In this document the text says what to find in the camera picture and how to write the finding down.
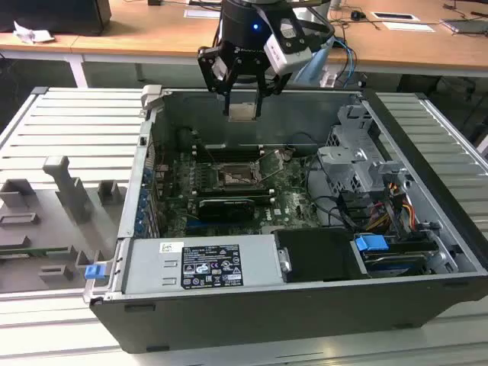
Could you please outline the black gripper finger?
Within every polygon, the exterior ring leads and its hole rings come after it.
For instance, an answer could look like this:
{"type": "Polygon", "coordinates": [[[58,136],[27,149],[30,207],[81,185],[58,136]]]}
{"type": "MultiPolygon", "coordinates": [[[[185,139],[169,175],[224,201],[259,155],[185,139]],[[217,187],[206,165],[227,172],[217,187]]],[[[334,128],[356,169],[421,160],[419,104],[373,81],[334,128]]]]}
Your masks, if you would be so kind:
{"type": "Polygon", "coordinates": [[[223,46],[200,47],[197,63],[209,92],[223,96],[223,114],[230,111],[230,92],[234,83],[233,58],[223,46]]]}
{"type": "Polygon", "coordinates": [[[265,74],[263,72],[260,72],[256,76],[258,88],[255,96],[255,117],[261,116],[262,102],[264,98],[271,95],[279,95],[283,91],[291,76],[291,73],[276,75],[270,83],[266,82],[265,74]]]}

